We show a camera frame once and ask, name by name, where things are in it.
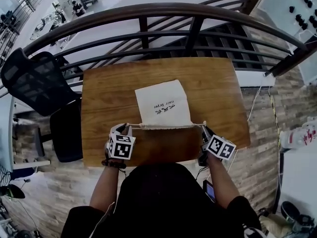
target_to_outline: white drawstring bag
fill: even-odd
[[[137,89],[135,94],[142,129],[176,129],[196,125],[190,119],[187,96],[179,80]]]

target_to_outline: person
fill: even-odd
[[[73,11],[77,15],[77,17],[85,14],[86,11],[80,3],[76,1],[73,1],[72,3],[73,3]]]
[[[261,230],[255,211],[240,196],[222,162],[208,153],[208,166],[216,203],[176,163],[136,167],[123,181],[117,199],[119,169],[106,166],[90,205],[69,211],[61,238],[176,232],[243,238],[246,229]]]

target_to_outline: bracelet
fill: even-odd
[[[101,164],[103,166],[113,167],[113,168],[118,168],[118,169],[125,169],[127,167],[127,165],[124,164],[124,163],[112,162],[112,161],[109,161],[109,160],[101,161]]]

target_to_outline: chair seat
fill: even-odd
[[[83,158],[80,113],[81,99],[66,105],[50,118],[53,145],[60,162]]]

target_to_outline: wooden floor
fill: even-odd
[[[257,89],[242,90],[247,115],[256,91]],[[316,88],[303,86],[297,68],[277,78],[270,93],[274,98],[281,129],[301,125],[307,120],[307,116],[317,115]],[[17,162],[25,157],[37,156],[33,130],[38,125],[43,134],[49,132],[49,118],[43,118],[36,113],[24,115],[23,118],[32,119],[35,124],[20,125],[16,128],[18,140],[14,142],[13,147]],[[251,146],[238,151],[229,174],[240,193],[249,199],[255,210],[259,210],[273,204],[278,178],[277,131],[268,89],[261,90],[249,121],[249,127]],[[19,202],[32,216],[43,236],[54,238],[60,236],[69,209],[89,203],[102,168],[85,168],[82,161],[58,162],[51,142],[45,143],[45,152],[52,161],[51,166],[40,168],[39,172],[31,177],[31,182],[23,186],[26,198]],[[227,168],[230,162],[231,160],[225,163]],[[189,161],[184,165],[194,176],[197,175],[199,167],[196,161]],[[208,174],[207,171],[202,173],[198,182],[202,184]],[[120,184],[123,179],[124,175],[120,173]],[[23,181],[13,183],[22,186]],[[18,228],[34,230],[32,220],[19,202],[17,199],[10,200],[3,197],[3,203]]]

